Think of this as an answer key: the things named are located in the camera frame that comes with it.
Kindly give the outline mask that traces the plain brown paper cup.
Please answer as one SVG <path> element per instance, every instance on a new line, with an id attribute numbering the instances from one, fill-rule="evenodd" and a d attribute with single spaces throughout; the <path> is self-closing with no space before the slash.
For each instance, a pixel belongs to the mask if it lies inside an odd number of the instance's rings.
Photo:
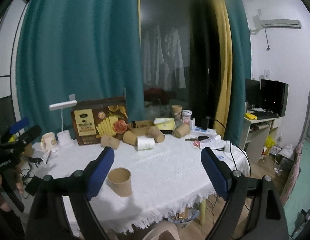
<path id="1" fill-rule="evenodd" d="M 124 135 L 123 135 L 123 141 L 126 144 L 132 145 L 132 146 L 136 146 L 137 145 L 137 135 L 134 134 L 132 131 L 127 130 Z"/>

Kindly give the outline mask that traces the teal left curtain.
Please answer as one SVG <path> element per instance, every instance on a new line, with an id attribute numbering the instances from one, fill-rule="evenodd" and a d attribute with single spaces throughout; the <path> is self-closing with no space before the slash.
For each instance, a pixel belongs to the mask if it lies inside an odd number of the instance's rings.
<path id="1" fill-rule="evenodd" d="M 145 116 L 138 0 L 30 0 L 16 57 L 20 114 L 57 133 L 49 105 L 126 96 L 130 120 Z"/>

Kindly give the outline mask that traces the black keys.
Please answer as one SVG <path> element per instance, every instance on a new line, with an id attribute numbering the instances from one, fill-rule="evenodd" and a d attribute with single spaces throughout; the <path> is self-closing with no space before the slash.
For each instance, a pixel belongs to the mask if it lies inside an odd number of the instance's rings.
<path id="1" fill-rule="evenodd" d="M 198 137 L 194 137 L 194 138 L 186 138 L 185 141 L 203 141 L 209 139 L 208 136 L 198 136 Z"/>

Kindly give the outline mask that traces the black computer monitor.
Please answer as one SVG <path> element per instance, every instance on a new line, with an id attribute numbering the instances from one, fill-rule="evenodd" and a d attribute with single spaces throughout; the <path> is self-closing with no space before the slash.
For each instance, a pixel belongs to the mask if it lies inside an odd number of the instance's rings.
<path id="1" fill-rule="evenodd" d="M 258 120 L 285 115 L 289 92 L 287 83 L 261 79 L 246 80 L 245 85 L 248 110 Z"/>

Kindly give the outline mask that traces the upright brown paper cup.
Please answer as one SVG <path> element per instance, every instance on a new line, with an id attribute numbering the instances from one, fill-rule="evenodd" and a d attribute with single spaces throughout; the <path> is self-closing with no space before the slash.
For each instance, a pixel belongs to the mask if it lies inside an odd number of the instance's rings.
<path id="1" fill-rule="evenodd" d="M 180 120 L 182 116 L 182 105 L 172 105 L 172 113 L 175 120 Z"/>

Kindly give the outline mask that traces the yellow curtain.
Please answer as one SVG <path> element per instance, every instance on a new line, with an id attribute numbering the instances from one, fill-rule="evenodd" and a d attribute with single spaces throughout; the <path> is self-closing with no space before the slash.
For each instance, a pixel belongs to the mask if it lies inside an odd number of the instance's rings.
<path id="1" fill-rule="evenodd" d="M 225 0 L 211 0 L 211 2 L 216 16 L 221 64 L 220 96 L 215 114 L 214 129 L 220 136 L 224 137 L 230 106 L 233 50 Z"/>

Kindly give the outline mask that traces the white computer desk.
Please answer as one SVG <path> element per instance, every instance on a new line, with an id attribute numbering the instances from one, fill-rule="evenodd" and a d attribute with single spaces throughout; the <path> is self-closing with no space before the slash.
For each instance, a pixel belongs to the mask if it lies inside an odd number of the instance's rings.
<path id="1" fill-rule="evenodd" d="M 267 137 L 275 139 L 282 120 L 282 117 L 260 120 L 250 120 L 244 117 L 239 148 L 247 153 L 251 162 L 255 164 L 259 162 Z"/>

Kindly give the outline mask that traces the teal right curtain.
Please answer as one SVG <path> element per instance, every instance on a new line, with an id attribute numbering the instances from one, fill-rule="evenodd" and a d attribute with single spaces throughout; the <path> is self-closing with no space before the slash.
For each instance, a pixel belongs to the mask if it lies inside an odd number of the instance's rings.
<path id="1" fill-rule="evenodd" d="M 231 32 L 232 77 L 224 139 L 239 144 L 244 124 L 246 85 L 251 78 L 251 41 L 243 0 L 225 0 Z"/>

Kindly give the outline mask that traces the white air conditioner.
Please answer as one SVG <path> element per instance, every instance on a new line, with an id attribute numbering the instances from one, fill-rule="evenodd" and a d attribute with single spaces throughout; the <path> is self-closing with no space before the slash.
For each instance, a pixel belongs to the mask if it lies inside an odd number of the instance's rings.
<path id="1" fill-rule="evenodd" d="M 251 35 L 256 35 L 259 31 L 266 28 L 302 29 L 302 25 L 299 20 L 264 19 L 261 9 L 258 9 L 258 14 L 253 17 L 253 23 L 256 29 L 250 29 Z"/>

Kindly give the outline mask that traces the cream cartoon mug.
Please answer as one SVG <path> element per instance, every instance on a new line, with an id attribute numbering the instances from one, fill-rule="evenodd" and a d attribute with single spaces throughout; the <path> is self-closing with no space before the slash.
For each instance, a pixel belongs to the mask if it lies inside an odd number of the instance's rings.
<path id="1" fill-rule="evenodd" d="M 53 132 L 43 134 L 41 137 L 40 148 L 44 153 L 59 151 L 59 145 Z"/>

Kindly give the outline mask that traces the person's knee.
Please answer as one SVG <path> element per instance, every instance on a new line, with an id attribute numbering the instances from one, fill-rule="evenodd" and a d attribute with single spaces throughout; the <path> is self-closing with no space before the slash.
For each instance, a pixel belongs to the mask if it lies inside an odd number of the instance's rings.
<path id="1" fill-rule="evenodd" d="M 151 226 L 142 240 L 180 240 L 178 229 L 172 222 L 162 220 Z"/>

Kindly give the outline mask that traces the hanging white clothes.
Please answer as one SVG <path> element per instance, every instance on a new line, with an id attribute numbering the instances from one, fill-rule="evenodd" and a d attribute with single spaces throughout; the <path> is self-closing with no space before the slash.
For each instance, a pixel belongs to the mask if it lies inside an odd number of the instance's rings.
<path id="1" fill-rule="evenodd" d="M 186 89 L 185 65 L 176 28 L 165 35 L 159 25 L 147 29 L 141 37 L 141 52 L 145 86 L 165 91 Z"/>

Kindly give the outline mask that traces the blue white flat box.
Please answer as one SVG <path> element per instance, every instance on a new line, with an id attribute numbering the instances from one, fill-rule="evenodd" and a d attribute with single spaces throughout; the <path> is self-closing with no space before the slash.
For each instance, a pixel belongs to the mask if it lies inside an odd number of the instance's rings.
<path id="1" fill-rule="evenodd" d="M 200 127 L 195 127 L 190 131 L 190 134 L 196 135 L 196 136 L 216 136 L 216 130 L 215 129 L 201 129 Z"/>

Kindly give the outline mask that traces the brown cracker box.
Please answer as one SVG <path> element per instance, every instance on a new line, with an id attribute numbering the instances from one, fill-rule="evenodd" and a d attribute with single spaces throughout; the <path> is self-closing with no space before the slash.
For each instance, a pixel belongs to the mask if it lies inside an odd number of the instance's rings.
<path id="1" fill-rule="evenodd" d="M 104 135 L 121 140 L 128 130 L 126 97 L 78 102 L 71 107 L 71 118 L 80 146 L 99 144 Z"/>

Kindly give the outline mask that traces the white lid jar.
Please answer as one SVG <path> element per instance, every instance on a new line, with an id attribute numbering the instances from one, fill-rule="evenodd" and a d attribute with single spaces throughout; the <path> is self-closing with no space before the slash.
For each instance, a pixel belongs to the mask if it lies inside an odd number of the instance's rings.
<path id="1" fill-rule="evenodd" d="M 192 111 L 188 110 L 188 109 L 182 110 L 182 121 L 183 121 L 183 123 L 189 125 L 191 119 L 192 119 Z"/>

